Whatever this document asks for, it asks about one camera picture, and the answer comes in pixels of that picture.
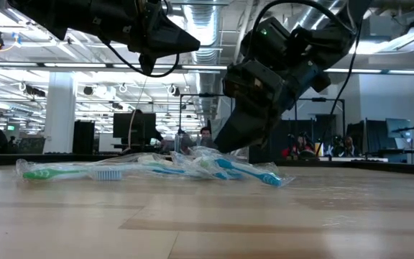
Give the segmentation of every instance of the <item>toothbrush packaging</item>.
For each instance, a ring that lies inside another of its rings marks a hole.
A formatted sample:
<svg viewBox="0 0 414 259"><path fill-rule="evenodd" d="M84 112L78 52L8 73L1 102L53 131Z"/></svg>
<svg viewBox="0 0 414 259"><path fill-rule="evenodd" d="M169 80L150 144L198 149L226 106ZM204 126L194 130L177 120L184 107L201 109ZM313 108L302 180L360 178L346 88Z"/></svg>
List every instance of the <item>toothbrush packaging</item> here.
<svg viewBox="0 0 414 259"><path fill-rule="evenodd" d="M128 178L173 178L217 181L261 181L281 187L293 180L281 174L273 163L250 165L207 147L193 147L191 156L172 153L172 162L154 153L138 153L95 163L30 163L18 160L17 177L23 181L95 180L121 181Z"/></svg>

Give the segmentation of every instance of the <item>black robotic arm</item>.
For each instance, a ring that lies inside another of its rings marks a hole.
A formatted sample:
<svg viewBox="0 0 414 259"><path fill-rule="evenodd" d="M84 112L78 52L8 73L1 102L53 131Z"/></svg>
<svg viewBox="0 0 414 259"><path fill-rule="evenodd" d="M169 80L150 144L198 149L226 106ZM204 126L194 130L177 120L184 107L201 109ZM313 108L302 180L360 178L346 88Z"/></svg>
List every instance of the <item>black robotic arm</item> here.
<svg viewBox="0 0 414 259"><path fill-rule="evenodd" d="M330 86L324 70L347 55L371 2L348 1L323 29L288 32L275 18L257 24L241 42L244 61L230 65L224 78L224 94L236 106L216 136L218 149L265 144L281 114L309 87L320 92Z"/></svg>
<svg viewBox="0 0 414 259"><path fill-rule="evenodd" d="M171 22L160 0L8 0L21 13L64 40L68 28L127 45L140 53L143 74L156 59L199 49L200 42Z"/></svg>

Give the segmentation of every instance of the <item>wooden tabletop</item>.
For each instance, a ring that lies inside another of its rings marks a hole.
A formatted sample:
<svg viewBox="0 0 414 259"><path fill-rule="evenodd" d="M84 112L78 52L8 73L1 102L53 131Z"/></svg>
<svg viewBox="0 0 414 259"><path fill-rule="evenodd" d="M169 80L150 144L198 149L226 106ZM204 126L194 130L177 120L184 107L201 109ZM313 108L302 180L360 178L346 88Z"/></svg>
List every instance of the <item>wooden tabletop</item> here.
<svg viewBox="0 0 414 259"><path fill-rule="evenodd" d="M414 175L282 168L258 181L20 183L0 167L0 258L414 258Z"/></svg>

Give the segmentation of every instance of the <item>ductwork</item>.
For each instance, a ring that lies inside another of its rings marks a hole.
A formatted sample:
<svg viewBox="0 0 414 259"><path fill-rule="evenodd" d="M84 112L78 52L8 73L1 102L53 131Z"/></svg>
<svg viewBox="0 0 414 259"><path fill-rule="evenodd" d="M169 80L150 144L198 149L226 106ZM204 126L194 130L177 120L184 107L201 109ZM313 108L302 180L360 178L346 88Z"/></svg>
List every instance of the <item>ductwork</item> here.
<svg viewBox="0 0 414 259"><path fill-rule="evenodd" d="M192 59L199 65L218 64L219 54L215 47L219 43L220 9L214 5L183 5L187 31L201 42L202 47L210 47L192 53ZM217 88L215 73L196 75L198 93L215 93ZM211 113L211 100L200 100L202 113Z"/></svg>
<svg viewBox="0 0 414 259"><path fill-rule="evenodd" d="M339 0L314 0L314 2L317 2L327 9L334 8L340 1ZM295 26L293 29L295 29L298 25L305 29L315 29L319 23L322 22L323 14L319 12L317 9L307 6L305 7L302 12L300 19L298 19L295 22Z"/></svg>

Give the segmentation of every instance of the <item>computer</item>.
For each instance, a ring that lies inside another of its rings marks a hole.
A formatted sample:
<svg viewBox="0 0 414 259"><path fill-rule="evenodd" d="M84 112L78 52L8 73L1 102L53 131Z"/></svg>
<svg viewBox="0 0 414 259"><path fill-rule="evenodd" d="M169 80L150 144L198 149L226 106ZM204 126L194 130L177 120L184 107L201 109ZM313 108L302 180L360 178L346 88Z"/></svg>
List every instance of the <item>computer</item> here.
<svg viewBox="0 0 414 259"><path fill-rule="evenodd" d="M386 119L387 137L412 138L411 121L409 119Z"/></svg>
<svg viewBox="0 0 414 259"><path fill-rule="evenodd" d="M115 113L113 137L128 138L132 113ZM156 137L156 114L135 114L131 130L132 143L146 143Z"/></svg>

